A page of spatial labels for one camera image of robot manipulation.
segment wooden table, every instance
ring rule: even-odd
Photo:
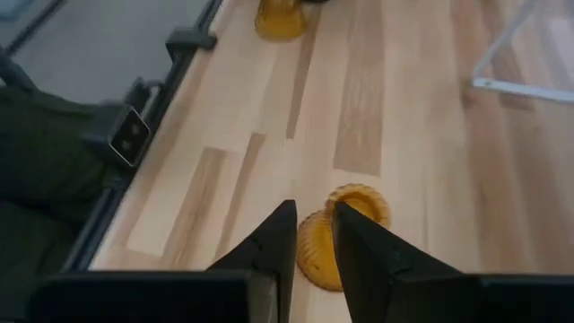
[[[257,0],[224,2],[91,269],[204,269],[284,199],[302,221],[358,182],[391,231],[463,271],[574,272],[574,110],[466,85],[519,5],[332,0],[272,43]],[[560,68],[520,44],[491,72]],[[291,321],[349,321],[341,293],[295,275]]]

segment white metal frame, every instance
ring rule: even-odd
[[[526,95],[540,99],[574,103],[574,92],[552,90],[532,85],[499,81],[488,77],[481,77],[481,73],[490,64],[492,58],[503,46],[509,43],[518,28],[534,11],[536,1],[537,0],[525,0],[510,24],[506,26],[501,35],[499,35],[494,43],[492,43],[486,54],[484,54],[484,57],[481,59],[481,61],[478,62],[478,64],[474,67],[472,84],[476,88]]]

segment gray floor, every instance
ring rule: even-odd
[[[166,38],[193,25],[206,3],[68,0],[13,59],[43,91],[80,102],[120,99],[137,76],[163,79]]]

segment amber glass cup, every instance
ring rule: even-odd
[[[264,39],[287,41],[305,31],[305,16],[300,0],[261,0],[255,20]]]

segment black metal rail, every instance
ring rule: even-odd
[[[208,32],[209,26],[217,14],[221,3],[222,0],[210,0],[197,19],[194,28]],[[153,135],[157,132],[168,106],[178,91],[178,87],[196,51],[197,49],[194,48],[175,55],[173,65],[152,103],[150,112],[146,116],[146,122]],[[62,271],[86,270],[90,266],[135,174],[136,170],[132,170],[129,172],[118,171],[113,175],[109,185],[104,188],[97,204],[94,206],[88,222],[83,226],[82,232],[74,244]]]
[[[52,0],[23,31],[6,47],[8,55],[13,56],[56,13],[67,0]]]

